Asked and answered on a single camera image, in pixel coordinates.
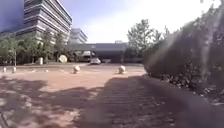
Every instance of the foliage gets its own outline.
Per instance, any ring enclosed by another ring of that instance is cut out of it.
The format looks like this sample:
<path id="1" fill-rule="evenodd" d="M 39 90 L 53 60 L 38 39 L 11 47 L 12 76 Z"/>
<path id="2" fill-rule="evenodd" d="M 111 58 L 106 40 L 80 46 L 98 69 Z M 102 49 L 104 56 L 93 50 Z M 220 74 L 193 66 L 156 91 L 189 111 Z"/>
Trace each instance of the foliage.
<path id="1" fill-rule="evenodd" d="M 54 49 L 56 52 L 56 61 L 58 61 L 60 54 L 64 51 L 64 39 L 62 32 L 57 33 L 55 36 Z"/>
<path id="2" fill-rule="evenodd" d="M 16 52 L 18 52 L 18 42 L 20 40 L 15 35 L 10 34 L 0 39 L 0 61 L 4 63 L 14 63 Z"/>
<path id="3" fill-rule="evenodd" d="M 129 48 L 124 53 L 125 60 L 141 60 L 145 50 L 168 34 L 169 30 L 166 27 L 165 33 L 162 33 L 152 28 L 147 19 L 141 20 L 128 31 Z"/>
<path id="4" fill-rule="evenodd" d="M 35 58 L 38 57 L 38 44 L 34 33 L 22 35 L 19 42 L 18 58 L 20 63 L 34 63 Z"/>
<path id="5" fill-rule="evenodd" d="M 151 40 L 153 32 L 154 29 L 150 27 L 148 20 L 142 20 L 140 23 L 137 23 L 128 31 L 130 46 L 137 50 L 146 49 L 153 43 Z"/>
<path id="6" fill-rule="evenodd" d="M 145 57 L 147 72 L 198 93 L 211 94 L 215 87 L 215 93 L 220 94 L 224 89 L 223 10 L 223 6 L 210 8 L 149 48 Z"/>
<path id="7" fill-rule="evenodd" d="M 53 52 L 51 46 L 52 34 L 50 29 L 46 29 L 42 34 L 42 46 L 39 45 L 39 54 L 44 57 L 45 62 L 48 63 L 49 55 Z"/>

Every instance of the low building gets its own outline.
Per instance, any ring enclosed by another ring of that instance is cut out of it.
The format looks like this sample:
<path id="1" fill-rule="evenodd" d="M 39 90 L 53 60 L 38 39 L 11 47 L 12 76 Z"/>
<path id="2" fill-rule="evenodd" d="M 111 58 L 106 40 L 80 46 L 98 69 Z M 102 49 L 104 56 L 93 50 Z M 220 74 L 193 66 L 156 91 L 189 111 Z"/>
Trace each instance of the low building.
<path id="1" fill-rule="evenodd" d="M 87 42 L 87 36 L 80 28 L 71 29 L 69 43 L 85 44 L 86 42 Z"/>
<path id="2" fill-rule="evenodd" d="M 90 51 L 100 60 L 122 62 L 124 52 L 128 48 L 127 43 L 96 43 L 96 44 L 68 44 L 69 51 Z"/>

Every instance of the white cloud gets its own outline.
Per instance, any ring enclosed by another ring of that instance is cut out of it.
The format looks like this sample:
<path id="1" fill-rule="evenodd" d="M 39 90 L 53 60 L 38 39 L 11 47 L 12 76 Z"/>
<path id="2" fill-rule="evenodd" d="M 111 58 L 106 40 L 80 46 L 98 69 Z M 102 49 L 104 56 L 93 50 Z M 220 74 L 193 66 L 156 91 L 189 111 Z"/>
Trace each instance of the white cloud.
<path id="1" fill-rule="evenodd" d="M 149 19 L 152 27 L 162 30 L 165 25 L 174 31 L 207 10 L 210 1 L 198 0 L 124 0 L 128 9 L 89 21 L 83 26 L 89 43 L 127 41 L 127 31 L 141 19 Z"/>

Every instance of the white bollard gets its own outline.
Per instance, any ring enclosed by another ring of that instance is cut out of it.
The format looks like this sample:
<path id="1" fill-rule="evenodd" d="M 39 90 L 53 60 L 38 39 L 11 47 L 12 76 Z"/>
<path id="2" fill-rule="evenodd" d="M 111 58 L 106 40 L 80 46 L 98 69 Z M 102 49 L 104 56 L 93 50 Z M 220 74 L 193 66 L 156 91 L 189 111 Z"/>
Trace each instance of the white bollard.
<path id="1" fill-rule="evenodd" d="M 73 73 L 74 73 L 74 74 L 77 74 L 77 73 L 79 73 L 80 70 L 81 70 L 81 69 L 80 69 L 79 66 L 75 66 L 75 67 L 73 68 Z"/>
<path id="2" fill-rule="evenodd" d="M 3 73 L 6 73 L 7 69 L 6 67 L 3 68 Z"/>
<path id="3" fill-rule="evenodd" d="M 126 71 L 125 66 L 120 66 L 120 67 L 118 68 L 118 73 L 119 73 L 119 74 L 125 74 L 125 71 Z"/>
<path id="4" fill-rule="evenodd" d="M 12 68 L 12 73 L 16 73 L 16 67 Z"/>

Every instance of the pole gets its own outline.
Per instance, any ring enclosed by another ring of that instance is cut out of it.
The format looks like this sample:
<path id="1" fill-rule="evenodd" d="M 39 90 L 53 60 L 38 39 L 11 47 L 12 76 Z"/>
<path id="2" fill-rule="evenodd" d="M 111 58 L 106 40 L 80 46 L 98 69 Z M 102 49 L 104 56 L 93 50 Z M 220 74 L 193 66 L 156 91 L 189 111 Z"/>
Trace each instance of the pole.
<path id="1" fill-rule="evenodd" d="M 14 51 L 14 60 L 15 60 L 15 62 L 14 62 L 14 65 L 15 65 L 15 67 L 16 67 L 16 51 Z"/>

